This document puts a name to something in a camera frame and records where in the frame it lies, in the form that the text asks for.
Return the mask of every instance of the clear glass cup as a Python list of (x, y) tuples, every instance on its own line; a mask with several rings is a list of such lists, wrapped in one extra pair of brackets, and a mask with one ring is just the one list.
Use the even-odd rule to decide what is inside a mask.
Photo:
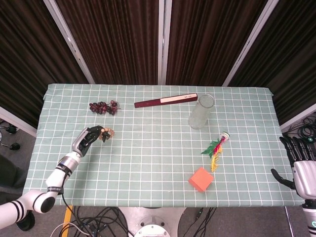
[(202, 95), (199, 97), (196, 106), (190, 113), (189, 126), (193, 129), (201, 129), (205, 126), (208, 114), (214, 106), (215, 100), (211, 95)]

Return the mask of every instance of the white grid tablecloth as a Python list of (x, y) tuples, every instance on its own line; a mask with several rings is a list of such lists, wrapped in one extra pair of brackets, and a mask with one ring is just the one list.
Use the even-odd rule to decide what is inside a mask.
[[(134, 102), (197, 92), (215, 106), (206, 126), (194, 130), (188, 117), (196, 102), (134, 108)], [(99, 115), (91, 102), (116, 100), (115, 116)], [(51, 84), (44, 97), (24, 193), (46, 190), (45, 180), (85, 127), (112, 128), (115, 137), (96, 141), (65, 184), (72, 205), (207, 207), (299, 205), (294, 191), (272, 176), (292, 179), (281, 131), (266, 88)], [(200, 153), (227, 131), (219, 167), (206, 192), (188, 179), (210, 158)]]

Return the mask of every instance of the dark brown curtain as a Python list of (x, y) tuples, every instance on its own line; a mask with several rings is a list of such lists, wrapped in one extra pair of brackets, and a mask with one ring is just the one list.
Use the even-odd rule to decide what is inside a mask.
[(0, 106), (37, 127), (51, 83), (87, 83), (41, 0), (0, 1)]
[(283, 124), (316, 103), (316, 1), (281, 0), (229, 86), (267, 87)]
[(221, 86), (266, 0), (173, 0), (167, 84)]
[(57, 0), (100, 84), (157, 84), (158, 0)]

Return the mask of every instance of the orange sponge block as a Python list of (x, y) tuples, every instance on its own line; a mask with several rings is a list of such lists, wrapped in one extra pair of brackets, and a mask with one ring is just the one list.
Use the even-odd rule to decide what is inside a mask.
[(200, 192), (203, 192), (212, 183), (213, 179), (213, 176), (201, 167), (192, 175), (189, 179), (189, 183)]

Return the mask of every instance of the dark red grapes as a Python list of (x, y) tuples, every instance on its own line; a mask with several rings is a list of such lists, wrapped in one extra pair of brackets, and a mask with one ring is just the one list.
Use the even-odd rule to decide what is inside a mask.
[(90, 109), (92, 112), (97, 114), (105, 114), (108, 112), (111, 115), (115, 115), (116, 111), (119, 109), (118, 102), (111, 100), (109, 104), (105, 102), (98, 102), (98, 103), (90, 103)]

